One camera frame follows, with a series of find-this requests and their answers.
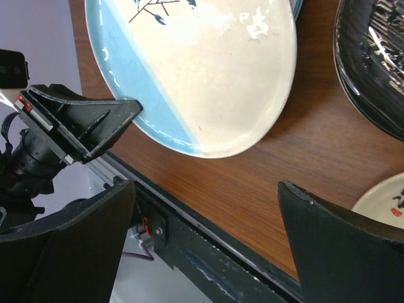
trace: plate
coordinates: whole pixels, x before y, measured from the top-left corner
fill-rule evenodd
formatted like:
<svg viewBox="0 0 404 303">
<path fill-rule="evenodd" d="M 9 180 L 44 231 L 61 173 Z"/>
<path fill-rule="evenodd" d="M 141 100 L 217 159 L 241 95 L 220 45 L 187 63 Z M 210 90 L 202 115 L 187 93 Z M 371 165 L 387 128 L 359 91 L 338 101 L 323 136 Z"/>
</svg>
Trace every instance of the plate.
<svg viewBox="0 0 404 303">
<path fill-rule="evenodd" d="M 404 138 L 402 14 L 403 1 L 386 4 L 385 0 L 341 0 L 334 37 L 338 72 L 357 96 L 355 106 L 362 113 L 371 112 L 371 122 L 379 128 L 385 124 L 388 126 L 385 129 L 394 129 L 394 137 L 401 140 Z"/>
<path fill-rule="evenodd" d="M 368 121 L 373 123 L 377 128 L 384 131 L 386 134 L 400 140 L 404 141 L 404 137 L 398 129 L 388 123 L 387 120 L 381 119 L 379 113 L 377 113 L 368 102 L 364 101 L 364 97 L 357 95 L 347 84 L 344 78 L 341 76 L 338 66 L 336 68 L 338 79 L 340 80 L 341 86 L 345 91 L 349 101 L 352 105 L 364 116 Z"/>
<path fill-rule="evenodd" d="M 85 11 L 112 94 L 139 100 L 134 123 L 160 144 L 229 157 L 257 143 L 283 110 L 297 51 L 288 2 L 99 0 Z"/>
<path fill-rule="evenodd" d="M 374 186 L 358 200 L 352 211 L 404 229 L 404 173 Z"/>
<path fill-rule="evenodd" d="M 293 15 L 297 19 L 300 9 L 302 8 L 303 0 L 290 0 L 290 5 L 292 7 Z"/>
</svg>

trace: black plate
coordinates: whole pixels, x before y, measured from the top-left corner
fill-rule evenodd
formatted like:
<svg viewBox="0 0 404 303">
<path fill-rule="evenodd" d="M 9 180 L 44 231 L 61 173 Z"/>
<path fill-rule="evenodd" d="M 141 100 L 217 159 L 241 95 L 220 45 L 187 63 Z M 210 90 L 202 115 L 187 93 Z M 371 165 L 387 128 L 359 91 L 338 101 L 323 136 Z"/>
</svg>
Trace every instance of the black plate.
<svg viewBox="0 0 404 303">
<path fill-rule="evenodd" d="M 338 77 L 340 79 L 340 83 L 342 88 L 344 89 L 347 97 L 356 107 L 356 109 L 369 121 L 373 123 L 377 128 L 389 134 L 390 136 L 404 141 L 404 135 L 399 130 L 395 129 L 392 125 L 390 125 L 386 120 L 382 119 L 380 115 L 374 111 L 374 109 L 369 106 L 369 104 L 360 96 L 358 96 L 346 83 L 343 77 L 340 75 L 338 67 L 336 68 L 336 72 L 338 73 Z"/>
<path fill-rule="evenodd" d="M 404 141 L 404 0 L 341 0 L 336 69 L 358 110 Z"/>
</svg>

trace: cable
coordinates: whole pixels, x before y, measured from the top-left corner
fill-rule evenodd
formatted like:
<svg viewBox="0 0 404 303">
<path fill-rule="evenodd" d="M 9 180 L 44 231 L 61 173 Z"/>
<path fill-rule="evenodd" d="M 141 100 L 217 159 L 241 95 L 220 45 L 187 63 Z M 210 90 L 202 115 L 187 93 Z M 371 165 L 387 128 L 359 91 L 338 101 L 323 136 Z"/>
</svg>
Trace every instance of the cable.
<svg viewBox="0 0 404 303">
<path fill-rule="evenodd" d="M 134 252 L 123 252 L 122 257 L 130 257 L 136 259 L 142 259 L 146 261 L 154 261 L 154 257 L 150 254 L 149 250 L 146 248 L 143 240 L 140 238 L 140 233 L 138 227 L 132 229 L 133 237 L 138 241 L 139 247 L 145 252 L 145 254 L 136 254 Z"/>
<path fill-rule="evenodd" d="M 8 132 L 10 130 L 11 123 L 14 118 L 18 116 L 18 112 L 13 112 L 4 118 L 3 123 L 1 124 L 1 135 L 6 140 L 6 150 L 4 153 L 0 151 L 0 174 L 3 173 L 5 166 L 11 158 L 11 152 L 13 151 L 13 145 L 10 143 L 8 139 Z"/>
</svg>

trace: white plate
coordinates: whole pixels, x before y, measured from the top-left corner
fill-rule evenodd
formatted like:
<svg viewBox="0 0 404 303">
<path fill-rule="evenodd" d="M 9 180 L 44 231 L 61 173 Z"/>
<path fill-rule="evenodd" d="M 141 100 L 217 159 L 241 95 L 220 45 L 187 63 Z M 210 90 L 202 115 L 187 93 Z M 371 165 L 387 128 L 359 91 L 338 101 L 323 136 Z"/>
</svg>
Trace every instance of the white plate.
<svg viewBox="0 0 404 303">
<path fill-rule="evenodd" d="M 404 173 L 374 186 L 358 200 L 352 211 L 404 229 Z"/>
<path fill-rule="evenodd" d="M 86 21 L 115 98 L 138 99 L 135 124 L 173 150 L 243 152 L 287 101 L 297 42 L 286 1 L 86 1 Z"/>
</svg>

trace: wooden table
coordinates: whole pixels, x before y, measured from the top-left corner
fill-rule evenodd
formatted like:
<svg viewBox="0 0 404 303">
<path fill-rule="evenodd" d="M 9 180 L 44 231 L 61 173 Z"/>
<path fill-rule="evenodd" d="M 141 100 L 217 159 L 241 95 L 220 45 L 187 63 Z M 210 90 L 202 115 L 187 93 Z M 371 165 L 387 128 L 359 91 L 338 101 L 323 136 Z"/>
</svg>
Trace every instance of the wooden table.
<svg viewBox="0 0 404 303">
<path fill-rule="evenodd" d="M 83 0 L 70 0 L 83 94 L 110 97 L 86 32 Z M 364 119 L 345 96 L 333 63 L 338 0 L 305 0 L 292 93 L 254 147 L 204 160 L 165 148 L 131 125 L 112 151 L 191 208 L 297 278 L 277 201 L 289 179 L 346 208 L 404 170 L 404 144 Z"/>
</svg>

